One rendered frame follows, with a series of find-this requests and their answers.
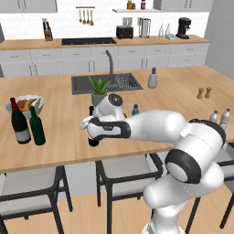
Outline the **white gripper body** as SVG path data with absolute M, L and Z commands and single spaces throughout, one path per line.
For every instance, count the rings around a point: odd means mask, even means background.
M 91 117 L 87 117 L 80 122 L 81 130 L 85 129 L 88 126 L 90 120 L 91 120 Z

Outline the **black glass bottle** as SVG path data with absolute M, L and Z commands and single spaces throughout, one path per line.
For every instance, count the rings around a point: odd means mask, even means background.
M 94 111 L 94 107 L 90 106 L 89 111 L 90 111 L 90 117 L 93 117 L 92 114 L 93 114 L 93 111 Z M 88 138 L 88 140 L 89 140 L 89 145 L 92 146 L 92 147 L 95 147 L 95 146 L 99 145 L 99 141 L 93 140 L 91 138 Z

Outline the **green potted plant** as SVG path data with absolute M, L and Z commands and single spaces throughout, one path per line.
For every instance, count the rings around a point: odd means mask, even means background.
M 109 81 L 105 81 L 103 79 L 94 79 L 89 77 L 90 84 L 93 88 L 91 92 L 91 103 L 94 107 L 96 107 L 101 100 L 107 95 L 108 86 L 110 84 Z

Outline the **dark grey sink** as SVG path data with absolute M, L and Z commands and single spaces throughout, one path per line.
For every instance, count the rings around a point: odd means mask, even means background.
M 112 75 L 114 89 L 108 87 L 108 91 L 141 90 L 142 86 L 132 73 L 117 73 Z M 72 94 L 87 94 L 93 92 L 93 87 L 87 76 L 71 77 Z

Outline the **green glass bottle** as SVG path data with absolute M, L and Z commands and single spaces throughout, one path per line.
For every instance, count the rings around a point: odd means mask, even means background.
M 31 131 L 36 145 L 43 145 L 46 142 L 41 119 L 37 116 L 34 106 L 30 107 L 31 118 L 29 120 Z

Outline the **grey tap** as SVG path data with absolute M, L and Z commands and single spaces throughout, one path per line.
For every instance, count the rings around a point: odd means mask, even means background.
M 113 61 L 112 61 L 112 54 L 111 52 L 106 49 L 105 50 L 105 53 L 107 54 L 108 58 L 109 58 L 109 63 L 110 63 L 110 85 L 109 85 L 109 88 L 111 89 L 115 89 L 115 88 L 118 88 L 118 84 L 114 82 L 113 80 Z

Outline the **grey base cupboards run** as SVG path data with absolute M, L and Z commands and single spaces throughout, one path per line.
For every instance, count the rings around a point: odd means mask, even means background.
M 0 51 L 0 77 L 174 68 L 205 64 L 208 43 Z

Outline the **dark wine bottle red cap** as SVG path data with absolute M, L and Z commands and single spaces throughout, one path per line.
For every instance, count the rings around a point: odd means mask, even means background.
M 30 132 L 27 126 L 27 119 L 19 110 L 16 100 L 10 99 L 12 106 L 11 123 L 15 131 L 16 139 L 20 144 L 27 144 L 31 141 Z

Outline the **black hob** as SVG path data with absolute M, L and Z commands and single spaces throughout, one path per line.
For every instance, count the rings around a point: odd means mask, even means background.
M 62 46 L 71 45 L 99 45 L 117 44 L 112 37 L 81 37 L 81 38 L 62 38 Z

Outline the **black toaster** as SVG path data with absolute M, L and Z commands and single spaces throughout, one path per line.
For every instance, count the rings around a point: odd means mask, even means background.
M 128 26 L 117 26 L 116 37 L 119 39 L 133 38 L 133 27 Z

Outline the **silver kettle appliance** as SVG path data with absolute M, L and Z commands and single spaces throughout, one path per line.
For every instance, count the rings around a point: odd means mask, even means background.
M 139 37 L 150 37 L 151 20 L 149 18 L 139 19 Z

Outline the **black coffee machine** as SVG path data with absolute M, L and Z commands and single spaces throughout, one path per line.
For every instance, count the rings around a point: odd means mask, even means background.
M 182 39 L 189 39 L 189 36 L 186 34 L 186 31 L 190 28 L 191 20 L 186 17 L 180 17 L 178 20 L 178 29 L 176 37 Z

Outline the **rail with hanging tools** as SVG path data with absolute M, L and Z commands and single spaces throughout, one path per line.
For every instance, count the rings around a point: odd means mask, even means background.
M 93 10 L 94 6 L 77 6 L 76 9 L 79 11 L 79 22 L 83 25 L 93 26 Z

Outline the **white wall shelf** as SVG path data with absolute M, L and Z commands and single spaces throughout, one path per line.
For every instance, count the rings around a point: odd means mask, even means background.
M 153 12 L 160 12 L 160 10 L 156 9 L 115 9 L 112 10 L 115 13 L 153 13 Z

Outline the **grey wall cupboard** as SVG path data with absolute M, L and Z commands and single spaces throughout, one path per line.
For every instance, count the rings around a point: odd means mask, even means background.
M 161 12 L 209 12 L 213 0 L 154 0 L 153 9 Z
M 0 14 L 57 12 L 57 0 L 0 0 Z

